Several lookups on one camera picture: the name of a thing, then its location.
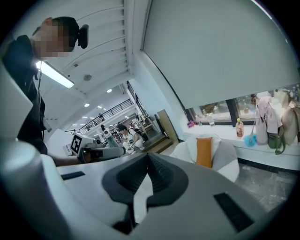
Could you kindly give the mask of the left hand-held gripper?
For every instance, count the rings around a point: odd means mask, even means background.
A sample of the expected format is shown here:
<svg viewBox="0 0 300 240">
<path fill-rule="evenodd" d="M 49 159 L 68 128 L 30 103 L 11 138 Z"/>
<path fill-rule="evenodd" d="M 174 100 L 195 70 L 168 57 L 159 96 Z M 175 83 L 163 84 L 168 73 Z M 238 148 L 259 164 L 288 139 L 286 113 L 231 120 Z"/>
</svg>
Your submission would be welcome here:
<svg viewBox="0 0 300 240">
<path fill-rule="evenodd" d="M 74 133 L 70 149 L 81 164 L 85 164 L 84 152 L 89 149 L 102 148 L 103 145 L 99 139 L 94 139 L 86 135 Z M 123 156 L 126 153 L 124 147 L 103 148 L 103 160 L 115 159 Z"/>
</svg>

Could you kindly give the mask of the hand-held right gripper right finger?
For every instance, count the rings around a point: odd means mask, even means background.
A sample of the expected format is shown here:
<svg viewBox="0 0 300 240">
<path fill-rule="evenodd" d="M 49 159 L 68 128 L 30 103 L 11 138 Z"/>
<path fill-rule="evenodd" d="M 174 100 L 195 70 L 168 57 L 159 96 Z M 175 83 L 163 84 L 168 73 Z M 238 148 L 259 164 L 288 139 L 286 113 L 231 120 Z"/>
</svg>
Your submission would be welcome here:
<svg viewBox="0 0 300 240">
<path fill-rule="evenodd" d="M 162 159 L 188 177 L 173 204 L 149 209 L 135 229 L 138 240 L 252 240 L 267 215 L 247 191 L 220 173 L 170 156 Z"/>
</svg>

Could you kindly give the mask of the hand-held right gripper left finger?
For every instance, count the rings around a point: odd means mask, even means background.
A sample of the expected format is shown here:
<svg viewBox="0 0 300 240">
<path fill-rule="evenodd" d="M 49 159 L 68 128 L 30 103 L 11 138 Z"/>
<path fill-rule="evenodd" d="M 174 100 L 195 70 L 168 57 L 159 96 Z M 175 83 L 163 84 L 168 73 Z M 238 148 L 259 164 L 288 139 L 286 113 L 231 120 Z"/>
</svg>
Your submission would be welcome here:
<svg viewBox="0 0 300 240">
<path fill-rule="evenodd" d="M 104 173 L 129 159 L 57 168 L 24 142 L 0 142 L 0 181 L 21 216 L 47 240 L 146 240 L 127 205 L 102 186 Z"/>
</svg>

